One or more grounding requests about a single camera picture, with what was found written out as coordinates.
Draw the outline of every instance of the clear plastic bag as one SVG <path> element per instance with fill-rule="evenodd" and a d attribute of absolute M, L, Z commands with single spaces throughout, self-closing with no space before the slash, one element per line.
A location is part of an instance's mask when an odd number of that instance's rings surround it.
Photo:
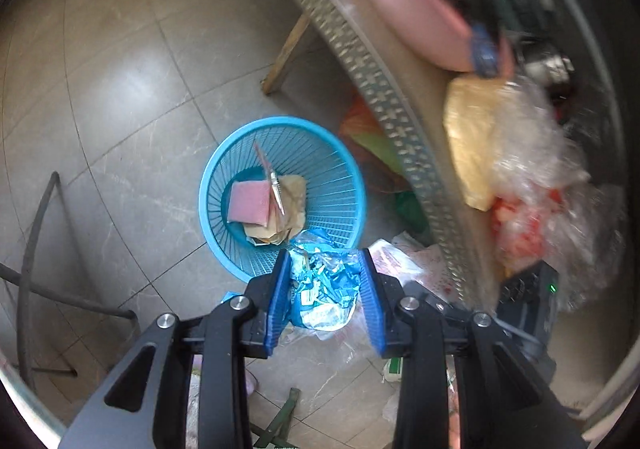
<path fill-rule="evenodd" d="M 590 178 L 580 147 L 565 137 L 545 92 L 527 77 L 505 84 L 494 133 L 498 196 L 535 204 L 548 190 Z"/>
<path fill-rule="evenodd" d="M 559 308 L 570 311 L 596 297 L 618 275 L 626 205 L 623 188 L 610 184 L 577 184 L 562 199 L 563 212 L 546 221 L 544 259 L 559 273 Z"/>
<path fill-rule="evenodd" d="M 542 259 L 546 252 L 545 227 L 561 210 L 558 191 L 534 204 L 499 198 L 492 208 L 496 257 L 509 273 L 516 273 Z"/>

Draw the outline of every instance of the black hose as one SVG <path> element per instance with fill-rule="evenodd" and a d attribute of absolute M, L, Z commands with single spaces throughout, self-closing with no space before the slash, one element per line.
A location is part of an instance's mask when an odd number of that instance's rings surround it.
<path fill-rule="evenodd" d="M 33 260 L 36 254 L 36 245 L 38 244 L 38 236 L 42 228 L 42 220 L 44 213 L 49 205 L 49 199 L 53 192 L 53 187 L 60 183 L 60 175 L 53 171 L 49 184 L 40 199 L 36 217 L 31 226 L 27 247 L 24 249 L 22 257 L 22 270 L 20 276 L 20 286 L 18 286 L 18 309 L 16 311 L 16 331 L 17 331 L 17 352 L 18 352 L 18 368 L 20 369 L 20 377 L 24 383 L 31 389 L 35 390 L 33 381 L 33 372 L 31 371 L 31 345 L 30 345 L 30 316 L 29 316 L 29 297 L 31 295 L 31 271 L 33 270 Z"/>
<path fill-rule="evenodd" d="M 10 269 L 6 265 L 0 263 L 0 279 L 8 281 L 12 285 L 20 286 L 20 274 L 15 270 Z M 75 308 L 82 308 L 90 312 L 96 312 L 98 314 L 113 315 L 114 317 L 123 317 L 125 319 L 135 319 L 136 313 L 133 310 L 120 310 L 119 308 L 109 308 L 102 306 L 89 299 L 84 299 L 76 295 L 70 295 L 67 293 L 55 292 L 46 286 L 39 285 L 38 283 L 31 282 L 31 292 L 44 297 L 45 299 L 51 299 L 62 304 L 68 304 Z"/>

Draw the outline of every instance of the wooden stool leg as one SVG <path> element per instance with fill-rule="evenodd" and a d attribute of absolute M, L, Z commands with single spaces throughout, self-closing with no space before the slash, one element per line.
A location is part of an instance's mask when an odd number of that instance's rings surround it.
<path fill-rule="evenodd" d="M 300 55 L 306 47 L 309 41 L 308 36 L 313 35 L 313 32 L 309 31 L 309 29 L 312 28 L 309 23 L 311 23 L 311 19 L 309 19 L 307 14 L 303 13 L 287 37 L 271 70 L 262 81 L 262 93 L 265 95 L 269 95 L 280 89 L 287 76 L 292 60 Z"/>

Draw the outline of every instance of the white plastic bag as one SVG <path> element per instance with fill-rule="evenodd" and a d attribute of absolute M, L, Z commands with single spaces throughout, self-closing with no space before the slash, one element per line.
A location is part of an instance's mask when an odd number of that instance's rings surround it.
<path fill-rule="evenodd" d="M 559 308 L 574 310 L 618 275 L 625 250 L 622 187 L 577 184 L 562 194 L 562 212 L 546 222 L 545 261 L 558 270 Z"/>
<path fill-rule="evenodd" d="M 494 127 L 496 195 L 534 204 L 548 190 L 589 180 L 582 151 L 564 136 L 542 88 L 519 76 L 503 92 Z"/>

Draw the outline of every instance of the red item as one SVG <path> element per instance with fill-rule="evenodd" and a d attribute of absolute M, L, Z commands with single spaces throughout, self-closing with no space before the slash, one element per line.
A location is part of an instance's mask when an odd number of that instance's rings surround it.
<path fill-rule="evenodd" d="M 492 207 L 492 231 L 498 258 L 510 269 L 519 270 L 545 255 L 546 220 L 561 210 L 562 194 L 553 189 L 540 204 L 529 206 L 521 200 L 496 198 Z"/>

